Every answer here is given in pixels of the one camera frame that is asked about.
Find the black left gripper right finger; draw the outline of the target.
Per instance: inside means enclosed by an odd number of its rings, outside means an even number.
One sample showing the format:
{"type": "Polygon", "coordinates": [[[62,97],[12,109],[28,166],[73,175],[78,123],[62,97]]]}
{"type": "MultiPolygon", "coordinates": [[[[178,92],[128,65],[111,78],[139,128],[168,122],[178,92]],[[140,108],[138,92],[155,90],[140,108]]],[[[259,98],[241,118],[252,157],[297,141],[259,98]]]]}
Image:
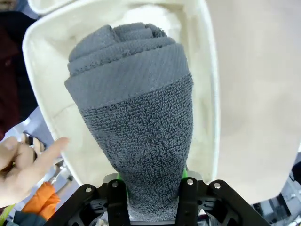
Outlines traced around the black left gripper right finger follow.
{"type": "Polygon", "coordinates": [[[178,197],[177,226],[196,226],[201,210],[217,226],[265,225],[265,219],[223,180],[206,184],[199,173],[185,169],[178,197]]]}

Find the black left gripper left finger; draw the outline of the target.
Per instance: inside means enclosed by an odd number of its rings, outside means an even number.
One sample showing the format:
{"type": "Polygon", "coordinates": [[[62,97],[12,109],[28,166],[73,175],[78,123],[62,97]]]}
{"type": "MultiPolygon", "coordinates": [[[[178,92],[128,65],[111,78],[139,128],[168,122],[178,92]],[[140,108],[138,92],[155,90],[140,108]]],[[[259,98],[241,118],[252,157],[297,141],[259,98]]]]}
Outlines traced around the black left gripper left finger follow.
{"type": "Polygon", "coordinates": [[[118,173],[105,176],[99,188],[80,186],[45,225],[95,226],[104,213],[110,226],[130,225],[127,188],[118,173]]]}

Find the person's bare hand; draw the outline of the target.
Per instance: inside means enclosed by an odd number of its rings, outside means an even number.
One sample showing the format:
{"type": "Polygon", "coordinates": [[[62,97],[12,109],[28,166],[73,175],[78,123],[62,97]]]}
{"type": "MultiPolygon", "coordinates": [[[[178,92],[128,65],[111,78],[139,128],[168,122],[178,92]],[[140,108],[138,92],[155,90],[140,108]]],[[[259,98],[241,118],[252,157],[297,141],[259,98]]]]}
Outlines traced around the person's bare hand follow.
{"type": "Polygon", "coordinates": [[[2,208],[25,199],[54,165],[68,145],[65,137],[56,140],[42,154],[36,154],[16,137],[9,137],[0,144],[0,206],[2,208]]]}

